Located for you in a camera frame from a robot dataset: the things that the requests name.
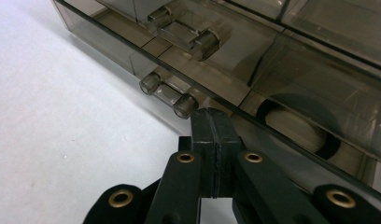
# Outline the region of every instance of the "black rubber ring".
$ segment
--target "black rubber ring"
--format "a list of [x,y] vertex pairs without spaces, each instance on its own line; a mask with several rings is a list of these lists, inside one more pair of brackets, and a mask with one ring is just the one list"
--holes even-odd
[[[257,114],[255,117],[262,122],[263,124],[267,125],[266,123],[266,117],[267,115],[274,109],[277,109],[279,107],[283,107],[282,105],[273,102],[271,100],[266,99],[262,102],[260,107],[258,108]],[[315,152],[316,155],[318,155],[320,158],[324,160],[328,160],[332,156],[336,154],[336,152],[339,150],[339,147],[341,146],[341,140],[331,133],[327,133],[327,136],[325,138],[324,145]]]

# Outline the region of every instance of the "black mechanism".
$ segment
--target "black mechanism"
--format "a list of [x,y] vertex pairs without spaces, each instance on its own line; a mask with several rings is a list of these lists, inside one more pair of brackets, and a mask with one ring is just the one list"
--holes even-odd
[[261,152],[242,144],[227,115],[200,109],[191,116],[192,136],[161,180],[146,189],[118,185],[92,207],[85,224],[196,224],[201,198],[233,198],[238,223],[379,223],[381,212],[340,186],[316,188],[308,197]]

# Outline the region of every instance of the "plastic compartment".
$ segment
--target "plastic compartment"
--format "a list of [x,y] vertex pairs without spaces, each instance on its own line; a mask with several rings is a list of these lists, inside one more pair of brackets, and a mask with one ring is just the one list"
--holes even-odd
[[371,74],[282,35],[253,90],[381,161],[381,80]]
[[102,5],[113,9],[118,12],[120,15],[125,16],[126,18],[136,21],[134,0],[96,0]]
[[283,22],[381,66],[381,1],[303,0]]
[[295,0],[214,0],[218,3],[225,5],[233,5],[246,9],[247,11],[253,11],[254,13],[261,14],[274,20],[280,20],[283,13],[288,6],[294,5]]
[[147,16],[147,27],[193,59],[248,83],[277,31],[211,1],[173,1]]

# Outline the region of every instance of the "white surface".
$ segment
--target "white surface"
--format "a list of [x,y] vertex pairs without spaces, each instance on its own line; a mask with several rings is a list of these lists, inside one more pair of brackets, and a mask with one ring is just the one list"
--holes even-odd
[[[81,223],[106,189],[161,177],[190,131],[51,1],[0,1],[0,223]],[[205,223],[234,223],[225,202]]]

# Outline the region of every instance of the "brass grommet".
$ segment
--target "brass grommet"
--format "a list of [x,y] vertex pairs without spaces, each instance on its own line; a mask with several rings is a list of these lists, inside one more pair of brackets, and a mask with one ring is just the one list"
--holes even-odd
[[[125,198],[123,200],[118,200],[117,197],[120,195],[124,195]],[[109,202],[109,205],[111,205],[112,207],[120,208],[129,204],[132,200],[133,200],[133,194],[129,190],[119,189],[115,191],[113,194],[111,194],[108,202]]]
[[181,153],[176,157],[176,159],[180,162],[187,163],[194,161],[194,156],[190,153]]
[[356,201],[354,201],[350,195],[339,189],[331,189],[327,191],[327,197],[332,203],[344,208],[353,208],[356,206]]
[[246,158],[247,161],[254,162],[254,163],[262,161],[262,156],[254,152],[247,153],[244,157]]

